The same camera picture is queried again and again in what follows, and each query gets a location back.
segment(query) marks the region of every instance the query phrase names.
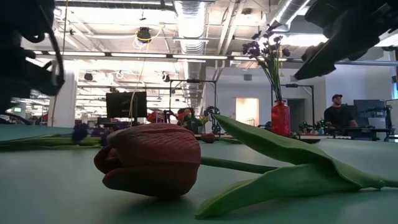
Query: man's cap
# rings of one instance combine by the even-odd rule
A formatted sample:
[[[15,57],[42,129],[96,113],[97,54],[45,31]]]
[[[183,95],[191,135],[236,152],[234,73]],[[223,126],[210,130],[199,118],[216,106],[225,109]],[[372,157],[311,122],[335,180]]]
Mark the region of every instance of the man's cap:
[[[331,100],[334,100],[335,98],[337,98],[337,97],[343,97],[343,95],[341,95],[341,94],[334,94],[332,97],[331,97]]]

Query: red vase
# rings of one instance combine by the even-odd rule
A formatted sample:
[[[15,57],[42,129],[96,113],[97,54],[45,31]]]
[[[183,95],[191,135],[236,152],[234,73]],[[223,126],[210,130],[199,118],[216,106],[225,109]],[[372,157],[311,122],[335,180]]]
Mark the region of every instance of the red vase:
[[[290,109],[284,101],[275,101],[271,109],[271,131],[280,136],[290,137]]]

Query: person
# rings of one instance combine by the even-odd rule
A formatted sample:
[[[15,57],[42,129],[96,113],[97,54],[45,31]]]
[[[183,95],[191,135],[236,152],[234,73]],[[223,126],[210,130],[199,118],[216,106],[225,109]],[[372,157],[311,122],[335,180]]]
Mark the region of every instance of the person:
[[[198,127],[202,126],[202,124],[195,117],[195,111],[193,108],[179,109],[178,117],[180,118],[177,123],[178,125],[192,131],[194,134],[199,134]]]
[[[348,127],[358,127],[349,109],[341,105],[343,95],[335,94],[331,98],[333,105],[324,112],[325,123],[332,129],[341,129]]]

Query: doorway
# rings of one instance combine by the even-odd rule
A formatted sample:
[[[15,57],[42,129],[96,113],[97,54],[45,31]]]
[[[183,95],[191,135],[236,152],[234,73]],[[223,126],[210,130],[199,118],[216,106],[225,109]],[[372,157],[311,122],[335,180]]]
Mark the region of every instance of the doorway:
[[[251,126],[259,125],[259,99],[237,98],[236,120]]]
[[[287,100],[290,108],[290,130],[298,133],[299,125],[305,122],[305,99]]]

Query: green table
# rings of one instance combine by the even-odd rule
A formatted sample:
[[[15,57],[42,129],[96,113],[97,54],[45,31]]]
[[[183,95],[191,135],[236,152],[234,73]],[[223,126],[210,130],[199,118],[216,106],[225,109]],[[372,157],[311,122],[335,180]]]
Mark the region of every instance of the green table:
[[[350,148],[322,140],[329,155],[356,168],[398,179],[398,144],[369,142]],[[201,144],[204,156],[242,162],[286,166],[244,145]],[[174,202],[107,189],[103,174],[93,164],[98,150],[26,151],[0,153],[0,223],[395,223],[398,190],[365,191],[260,203],[213,220],[195,220],[194,212],[208,197],[227,185],[257,176],[240,171],[201,166],[192,190]]]

